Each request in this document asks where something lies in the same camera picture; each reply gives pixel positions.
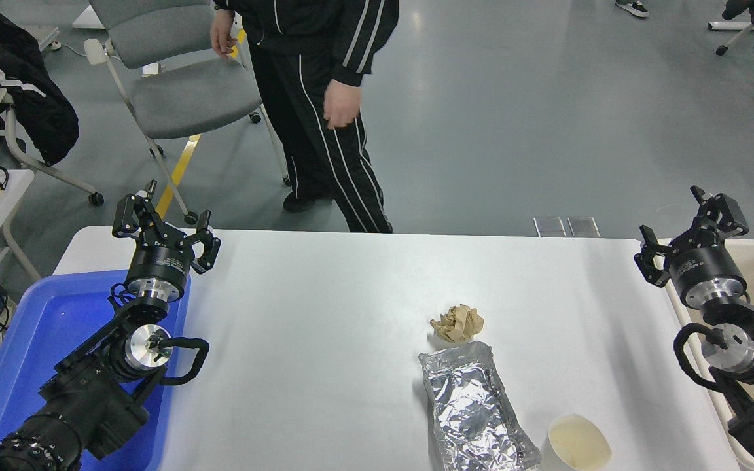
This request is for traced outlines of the person's hand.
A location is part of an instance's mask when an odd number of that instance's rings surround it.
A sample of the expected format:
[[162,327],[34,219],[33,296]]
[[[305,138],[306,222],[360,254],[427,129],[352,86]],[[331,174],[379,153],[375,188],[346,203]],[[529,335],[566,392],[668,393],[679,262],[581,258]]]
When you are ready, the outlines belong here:
[[232,33],[234,17],[236,13],[233,10],[216,9],[209,31],[212,50],[224,59],[230,57],[231,50],[236,45],[236,38]]
[[330,80],[324,93],[323,117],[329,130],[353,124],[360,114],[362,90],[337,80]]

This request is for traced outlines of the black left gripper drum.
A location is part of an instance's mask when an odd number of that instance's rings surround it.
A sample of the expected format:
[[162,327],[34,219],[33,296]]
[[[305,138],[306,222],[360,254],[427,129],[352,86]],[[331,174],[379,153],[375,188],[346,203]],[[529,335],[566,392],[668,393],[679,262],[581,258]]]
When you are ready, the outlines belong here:
[[126,275],[126,285],[145,279],[185,286],[192,262],[192,249],[167,245],[137,244]]

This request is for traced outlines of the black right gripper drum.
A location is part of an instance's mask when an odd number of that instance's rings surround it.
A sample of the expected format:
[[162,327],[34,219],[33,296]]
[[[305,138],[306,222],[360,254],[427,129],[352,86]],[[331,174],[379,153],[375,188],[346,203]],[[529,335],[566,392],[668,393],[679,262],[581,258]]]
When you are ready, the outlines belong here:
[[746,280],[724,245],[671,254],[668,274],[682,299],[742,297],[746,293]]

